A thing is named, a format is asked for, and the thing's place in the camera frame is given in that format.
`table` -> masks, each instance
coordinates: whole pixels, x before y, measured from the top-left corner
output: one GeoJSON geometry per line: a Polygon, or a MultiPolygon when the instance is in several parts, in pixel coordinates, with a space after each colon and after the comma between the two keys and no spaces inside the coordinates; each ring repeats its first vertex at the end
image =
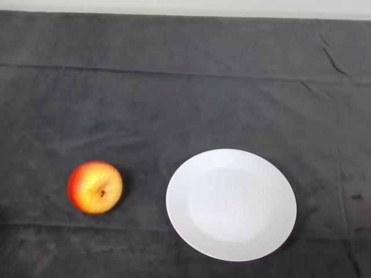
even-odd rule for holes
{"type": "Polygon", "coordinates": [[[0,12],[1,277],[371,277],[371,22],[0,12]],[[209,258],[168,219],[188,158],[253,152],[297,199],[291,237],[209,258]],[[80,213],[73,168],[127,193],[80,213]]]}

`white plate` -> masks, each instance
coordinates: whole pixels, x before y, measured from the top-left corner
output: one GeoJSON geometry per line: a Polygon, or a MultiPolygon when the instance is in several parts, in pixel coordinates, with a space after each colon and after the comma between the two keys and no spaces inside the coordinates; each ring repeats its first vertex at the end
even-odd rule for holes
{"type": "Polygon", "coordinates": [[[196,250],[225,261],[249,261],[290,235],[296,201],[283,174],[265,159],[215,149],[184,162],[166,193],[169,218],[196,250]]]}

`apple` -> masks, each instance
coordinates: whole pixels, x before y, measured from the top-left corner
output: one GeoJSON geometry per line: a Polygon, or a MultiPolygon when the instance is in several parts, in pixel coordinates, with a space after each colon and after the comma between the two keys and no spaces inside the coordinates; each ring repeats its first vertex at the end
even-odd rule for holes
{"type": "Polygon", "coordinates": [[[72,172],[67,183],[72,204],[88,214],[101,214],[113,208],[122,191],[120,173],[114,166],[102,161],[81,164],[72,172]]]}

